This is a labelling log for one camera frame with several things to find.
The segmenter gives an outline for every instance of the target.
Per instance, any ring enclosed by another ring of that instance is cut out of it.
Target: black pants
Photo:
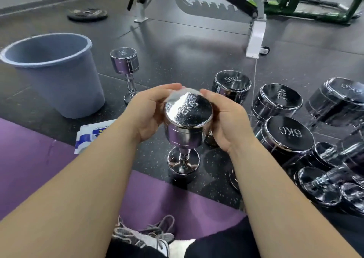
[[[351,215],[323,212],[352,247],[364,257],[364,219]],[[139,247],[112,240],[106,258],[164,258],[152,247]],[[248,217],[227,230],[197,239],[184,258],[260,258]]]

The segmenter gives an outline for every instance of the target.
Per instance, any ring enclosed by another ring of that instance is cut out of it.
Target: green metal frame
[[[264,10],[267,15],[282,15],[288,17],[300,17],[306,19],[313,19],[328,23],[346,24],[350,25],[350,21],[357,11],[359,5],[363,0],[353,0],[349,9],[346,12],[337,13],[311,13],[304,11],[296,11],[299,2],[312,3],[316,5],[326,5],[338,7],[338,3],[325,2],[321,0],[276,0],[277,4],[266,2]]]

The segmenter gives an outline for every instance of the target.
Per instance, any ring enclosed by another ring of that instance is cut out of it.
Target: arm
[[[162,122],[171,84],[140,92],[82,154],[0,223],[1,257],[105,257],[137,144]]]
[[[233,162],[262,258],[359,258],[255,138],[243,107],[201,92],[217,107],[213,134]]]

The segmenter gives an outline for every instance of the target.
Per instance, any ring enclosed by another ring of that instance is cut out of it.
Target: forearm
[[[137,147],[124,121],[116,120],[84,153],[3,219],[2,256],[105,255]]]
[[[259,141],[230,157],[262,258],[360,257]]]

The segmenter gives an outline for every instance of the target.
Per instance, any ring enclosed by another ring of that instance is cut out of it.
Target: person's right hand
[[[200,92],[214,106],[212,132],[222,150],[230,153],[255,139],[248,114],[241,105],[209,90],[201,89]]]

